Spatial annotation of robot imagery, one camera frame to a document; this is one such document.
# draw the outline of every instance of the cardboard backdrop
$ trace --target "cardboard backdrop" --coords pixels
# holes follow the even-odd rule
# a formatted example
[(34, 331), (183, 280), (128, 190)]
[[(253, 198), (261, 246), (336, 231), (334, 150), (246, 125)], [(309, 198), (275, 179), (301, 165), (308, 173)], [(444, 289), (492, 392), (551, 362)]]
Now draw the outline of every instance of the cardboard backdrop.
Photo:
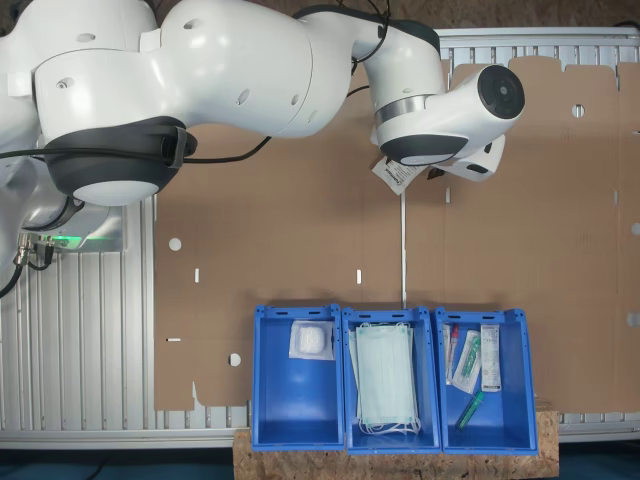
[[(457, 68), (452, 86), (477, 68)], [(640, 65), (620, 66), (620, 91), (608, 67), (563, 72), (526, 57), (510, 68), (527, 104), (498, 173), (481, 184), (421, 175), (407, 191), (408, 302), (523, 308), (538, 396), (562, 412), (638, 411)], [(192, 409), (192, 382), (203, 405), (251, 398), (257, 304), (399, 308), (400, 201), (370, 171), (372, 126), (361, 92), (320, 134), (272, 140), (238, 164), (185, 166), (162, 192), (157, 410)], [(194, 133), (207, 157), (261, 140), (218, 126)]]

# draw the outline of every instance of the white tag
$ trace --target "white tag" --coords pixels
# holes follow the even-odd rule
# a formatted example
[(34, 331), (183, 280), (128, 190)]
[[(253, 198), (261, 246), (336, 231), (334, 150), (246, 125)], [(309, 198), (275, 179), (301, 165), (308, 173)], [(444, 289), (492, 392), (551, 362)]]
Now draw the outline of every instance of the white tag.
[(396, 195), (400, 195), (425, 168), (427, 168), (427, 165), (408, 167), (393, 160), (389, 160), (387, 164), (387, 157), (384, 157), (373, 167), (373, 173), (389, 185), (389, 188), (391, 188)]
[(447, 362), (449, 361), (449, 350), (451, 349), (451, 325), (448, 323), (442, 324), (442, 341), (444, 342), (444, 370), (447, 385), (451, 385), (451, 378), (447, 374)]
[(482, 391), (499, 392), (500, 382), (500, 325), (480, 325), (482, 351)]

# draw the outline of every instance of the green led light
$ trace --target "green led light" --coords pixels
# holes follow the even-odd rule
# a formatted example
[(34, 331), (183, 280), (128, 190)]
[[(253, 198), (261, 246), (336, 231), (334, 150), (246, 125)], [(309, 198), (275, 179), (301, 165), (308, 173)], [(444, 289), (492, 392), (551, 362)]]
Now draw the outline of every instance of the green led light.
[(82, 241), (82, 237), (64, 237), (64, 236), (58, 236), (58, 237), (53, 237), (54, 240), (59, 240), (59, 241), (67, 241), (67, 242), (79, 242)]
[(53, 237), (53, 242), (58, 247), (74, 250), (82, 244), (82, 237), (57, 236)]

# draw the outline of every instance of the blue plastic bin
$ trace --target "blue plastic bin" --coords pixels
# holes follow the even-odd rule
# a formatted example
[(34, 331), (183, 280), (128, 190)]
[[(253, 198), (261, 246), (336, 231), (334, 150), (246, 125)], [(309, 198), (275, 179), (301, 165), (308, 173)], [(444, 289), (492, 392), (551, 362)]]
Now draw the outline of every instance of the blue plastic bin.
[[(469, 313), (447, 312), (438, 308), (432, 315), (437, 338), (436, 363), (442, 425), (442, 446), (449, 454), (537, 455), (538, 429), (533, 394), (533, 376), (527, 321), (522, 310)], [(454, 369), (462, 354), (468, 330), (480, 332), (480, 325), (500, 325), (500, 375), (502, 391), (485, 392), (484, 400), (462, 430), (456, 423), (472, 399), (453, 385), (446, 384), (442, 324), (459, 327), (454, 352)], [(480, 390), (482, 373), (474, 394)]]
[[(333, 322), (334, 361), (289, 358), (294, 320)], [(255, 451), (344, 449), (340, 307), (255, 310), (252, 436)]]
[[(356, 409), (356, 387), (351, 355), (349, 330), (355, 331), (362, 323), (408, 323), (413, 327), (413, 374), (418, 403), (418, 417), (422, 423), (420, 433), (390, 433), (366, 435), (360, 431)], [(440, 425), (436, 393), (436, 373), (429, 312), (426, 308), (394, 311), (359, 311), (345, 308), (342, 312), (342, 338), (344, 344), (345, 415), (347, 452), (351, 455), (381, 453), (440, 453)]]

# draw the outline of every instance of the surgical mask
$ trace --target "surgical mask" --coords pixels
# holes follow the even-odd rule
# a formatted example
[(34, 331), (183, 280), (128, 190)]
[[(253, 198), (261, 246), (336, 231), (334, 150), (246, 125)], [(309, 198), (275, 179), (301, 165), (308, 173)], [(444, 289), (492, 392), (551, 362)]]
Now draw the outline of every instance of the surgical mask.
[(356, 328), (360, 429), (381, 435), (418, 433), (411, 351), (413, 330), (407, 324)]

